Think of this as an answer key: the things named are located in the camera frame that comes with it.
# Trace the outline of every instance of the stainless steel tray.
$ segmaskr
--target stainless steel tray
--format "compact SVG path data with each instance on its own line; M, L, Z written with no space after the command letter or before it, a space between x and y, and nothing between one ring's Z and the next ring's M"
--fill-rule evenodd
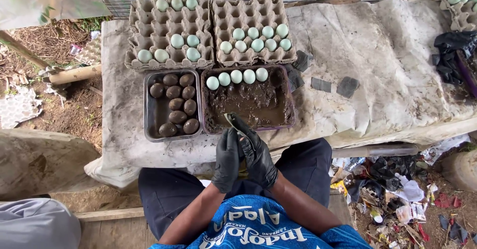
M165 95L159 99L152 97L149 94L149 88L159 81L167 74L176 74L179 78L185 74L193 74L196 78L195 88L196 95L193 100L197 103L197 111L188 119L197 119L199 121L199 128L194 134L186 134L182 130L182 125L177 125L177 133L172 137L162 137L159 135L159 127L162 124L169 122L169 114L172 110L169 109L169 98ZM144 78L144 135L150 142L168 142L182 139L189 139L198 136L203 129L202 117L202 97L200 89L200 76L195 70L188 69L174 69L174 70L157 70L146 75Z

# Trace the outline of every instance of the trash pile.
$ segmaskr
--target trash pile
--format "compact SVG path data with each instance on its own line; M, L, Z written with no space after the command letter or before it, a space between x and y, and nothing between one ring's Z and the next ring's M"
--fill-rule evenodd
M373 219L365 235L375 249L425 248L429 236L422 224L429 205L454 209L462 206L458 197L438 193L436 184L427 177L429 164L422 154L337 158L332 165L337 171L330 169L331 188L343 192L348 204L355 203L350 205L353 227L356 228L357 213ZM422 190L419 180L428 184L427 188ZM446 243L451 245L445 248L459 248L467 243L469 235L452 213L450 216L439 216L442 228L448 231ZM477 241L477 235L470 236Z

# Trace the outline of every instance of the gloved hand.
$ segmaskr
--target gloved hand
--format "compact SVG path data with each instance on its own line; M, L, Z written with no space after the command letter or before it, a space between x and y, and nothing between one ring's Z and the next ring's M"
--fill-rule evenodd
M239 176L239 141L237 131L233 128L222 132L216 148L215 174L212 177L214 184L221 193L232 190L232 185Z
M271 160L267 144L251 129L239 129L247 137L241 137L239 143L245 155L248 178L264 189L271 188L278 178L278 169Z

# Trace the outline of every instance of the gray fabric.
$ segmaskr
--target gray fabric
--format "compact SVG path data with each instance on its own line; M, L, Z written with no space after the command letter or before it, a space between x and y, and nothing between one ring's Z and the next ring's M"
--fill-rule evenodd
M76 249L79 220L60 202L25 199L0 205L1 249Z

